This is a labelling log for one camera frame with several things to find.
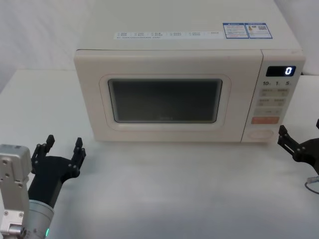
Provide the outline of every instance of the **cable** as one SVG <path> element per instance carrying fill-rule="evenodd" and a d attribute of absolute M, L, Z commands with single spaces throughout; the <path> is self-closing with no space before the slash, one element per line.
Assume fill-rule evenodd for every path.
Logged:
<path fill-rule="evenodd" d="M 316 194 L 319 194 L 319 192 L 317 192 L 317 191 L 311 189 L 310 187 L 308 187 L 308 182 L 305 183 L 305 187 L 306 187 L 309 191 L 311 191 L 311 192 L 313 192 L 313 193 L 316 193 Z"/>

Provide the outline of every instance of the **microwave window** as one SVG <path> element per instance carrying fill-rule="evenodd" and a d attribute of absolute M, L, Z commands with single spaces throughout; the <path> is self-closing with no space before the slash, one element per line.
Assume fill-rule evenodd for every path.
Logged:
<path fill-rule="evenodd" d="M 214 123 L 220 79 L 110 79 L 118 123 Z"/>

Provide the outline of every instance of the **microwave oven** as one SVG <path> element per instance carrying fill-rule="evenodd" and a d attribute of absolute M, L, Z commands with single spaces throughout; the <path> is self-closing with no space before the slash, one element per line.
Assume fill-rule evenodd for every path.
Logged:
<path fill-rule="evenodd" d="M 267 142 L 305 58 L 272 0 L 99 0 L 74 61 L 96 140 Z"/>

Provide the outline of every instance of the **control panel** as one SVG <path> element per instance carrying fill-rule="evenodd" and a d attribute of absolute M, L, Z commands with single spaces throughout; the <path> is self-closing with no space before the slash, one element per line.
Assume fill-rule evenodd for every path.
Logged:
<path fill-rule="evenodd" d="M 283 121 L 304 65 L 304 57 L 301 51 L 294 55 L 284 50 L 280 54 L 273 50 L 263 51 L 264 59 L 242 142 L 271 141 Z"/>

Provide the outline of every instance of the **table surface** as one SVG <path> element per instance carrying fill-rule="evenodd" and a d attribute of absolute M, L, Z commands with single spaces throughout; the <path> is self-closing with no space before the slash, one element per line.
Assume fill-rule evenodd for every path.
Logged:
<path fill-rule="evenodd" d="M 318 137 L 319 77 L 302 76 L 284 120 L 302 142 Z M 316 176 L 275 143 L 96 142 L 74 71 L 17 71 L 0 94 L 0 142 L 31 153 L 87 157 L 64 183 L 49 239 L 314 239 Z"/>

